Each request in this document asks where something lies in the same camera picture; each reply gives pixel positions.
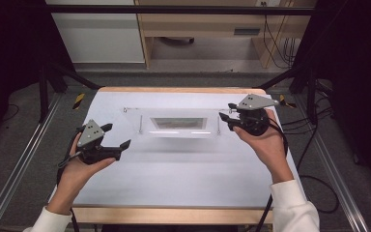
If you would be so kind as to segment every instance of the white sleeve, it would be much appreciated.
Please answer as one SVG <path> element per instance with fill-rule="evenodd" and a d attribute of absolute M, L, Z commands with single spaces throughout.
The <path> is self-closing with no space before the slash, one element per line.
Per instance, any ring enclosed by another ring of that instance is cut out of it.
<path fill-rule="evenodd" d="M 27 228 L 23 232 L 64 232 L 66 226 L 71 221 L 71 214 L 68 216 L 50 213 L 43 207 L 41 215 L 32 228 Z"/>
<path fill-rule="evenodd" d="M 315 206 L 306 201 L 296 180 L 271 186 L 273 228 L 276 232 L 319 231 Z"/>

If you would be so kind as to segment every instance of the hand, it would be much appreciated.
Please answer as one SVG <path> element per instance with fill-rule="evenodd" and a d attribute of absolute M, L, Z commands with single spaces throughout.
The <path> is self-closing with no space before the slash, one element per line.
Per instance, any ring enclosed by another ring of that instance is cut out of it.
<path fill-rule="evenodd" d="M 70 155 L 76 153 L 76 145 L 80 135 L 81 133 L 74 139 Z M 87 165 L 79 158 L 71 159 L 66 165 L 56 192 L 46 209 L 54 214 L 68 215 L 74 198 L 83 189 L 89 179 L 114 161 L 116 159 L 109 158 Z"/>
<path fill-rule="evenodd" d="M 276 121 L 272 110 L 266 111 L 270 119 Z M 239 127 L 233 127 L 233 130 L 242 141 L 254 149 L 260 161 L 270 171 L 274 184 L 294 179 L 285 157 L 283 139 L 278 131 L 269 127 L 261 136 L 254 136 Z"/>

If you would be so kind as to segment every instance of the gray floor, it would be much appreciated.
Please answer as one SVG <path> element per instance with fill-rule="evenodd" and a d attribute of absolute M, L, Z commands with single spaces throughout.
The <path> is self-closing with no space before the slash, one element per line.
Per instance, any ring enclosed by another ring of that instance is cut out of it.
<path fill-rule="evenodd" d="M 198 38 L 194 44 L 157 40 L 152 66 L 148 70 L 130 65 L 121 67 L 123 68 L 118 72 L 110 70 L 110 66 L 106 69 L 84 67 L 86 70 L 81 70 L 81 74 L 100 85 L 108 86 L 253 87 L 283 72 L 276 67 L 267 70 L 260 68 L 250 40 Z M 53 189 L 56 163 L 66 152 L 73 130 L 83 122 L 91 99 L 96 93 L 69 78 L 67 81 L 70 87 L 67 93 L 61 94 L 59 108 L 0 220 L 0 228 L 16 226 L 21 229 L 32 225 Z M 275 99 L 279 99 L 279 94 L 284 94 L 287 102 L 298 103 L 297 100 L 304 100 L 304 95 L 291 95 L 286 90 L 288 84 L 289 80 L 283 81 L 270 88 L 269 93 Z M 79 109 L 71 109 L 79 93 L 86 93 L 86 96 Z M 34 84 L 13 93 L 10 103 L 16 104 L 19 110 L 15 114 L 16 108 L 10 106 L 6 117 L 14 114 L 15 116 L 0 126 L 0 192 L 38 125 L 38 85 Z M 319 105 L 318 110 L 329 107 L 328 101 L 320 101 Z M 277 106 L 276 110 L 281 123 L 304 117 L 298 108 Z M 302 127 L 292 131 L 306 130 L 307 127 Z M 371 231 L 369 168 L 354 164 L 352 150 L 334 119 L 329 116 L 321 118 L 318 132 Z M 310 132 L 288 135 L 294 160 L 299 159 L 309 137 Z M 311 144 L 306 153 L 300 174 L 318 177 L 329 183 L 315 144 Z M 302 179 L 302 182 L 307 196 L 317 208 L 332 209 L 335 200 L 328 188 L 310 179 Z M 354 231 L 342 207 L 332 214 L 320 213 L 320 219 L 321 231 Z"/>

